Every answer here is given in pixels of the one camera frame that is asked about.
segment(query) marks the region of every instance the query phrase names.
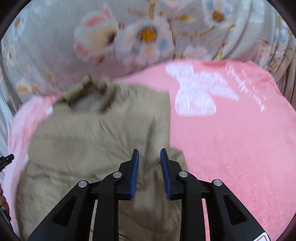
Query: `pink fleece blanket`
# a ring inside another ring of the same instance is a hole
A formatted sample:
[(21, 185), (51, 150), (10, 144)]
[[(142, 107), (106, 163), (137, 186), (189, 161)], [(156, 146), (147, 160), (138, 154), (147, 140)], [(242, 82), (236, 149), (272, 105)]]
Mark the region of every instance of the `pink fleece blanket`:
[[(221, 179), (272, 241), (281, 235), (296, 212), (296, 112), (270, 74), (252, 62), (175, 61), (118, 81), (169, 91), (170, 144), (183, 150), (189, 171)], [(14, 178), (6, 176), (3, 185), (10, 207), (30, 138), (54, 99), (33, 98), (12, 123)], [(13, 210), (12, 219), (16, 227)]]

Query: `metal pivot bolt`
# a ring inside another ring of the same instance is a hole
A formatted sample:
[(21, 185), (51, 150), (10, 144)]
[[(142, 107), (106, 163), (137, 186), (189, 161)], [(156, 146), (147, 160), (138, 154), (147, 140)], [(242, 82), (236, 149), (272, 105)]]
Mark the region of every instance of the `metal pivot bolt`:
[(179, 176), (180, 177), (188, 177), (188, 172), (181, 171), (181, 172), (179, 172)]
[(113, 177), (114, 178), (120, 178), (122, 176), (122, 173), (121, 172), (115, 172), (113, 173)]
[(86, 181), (80, 181), (80, 182), (78, 183), (78, 186), (81, 187), (81, 188), (84, 188), (84, 187), (87, 186), (87, 182), (86, 182)]
[(220, 186), (222, 186), (222, 184), (223, 184), (223, 182), (222, 182), (221, 180), (219, 180), (219, 179), (215, 179), (215, 180), (214, 180), (214, 185), (215, 185), (215, 186), (220, 187)]

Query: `sticker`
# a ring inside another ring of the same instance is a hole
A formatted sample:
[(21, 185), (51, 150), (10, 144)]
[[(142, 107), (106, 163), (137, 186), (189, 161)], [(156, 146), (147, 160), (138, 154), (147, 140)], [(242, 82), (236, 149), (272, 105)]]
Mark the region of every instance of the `sticker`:
[(256, 238), (254, 241), (270, 241), (270, 239), (268, 238), (267, 233), (263, 233), (258, 238)]

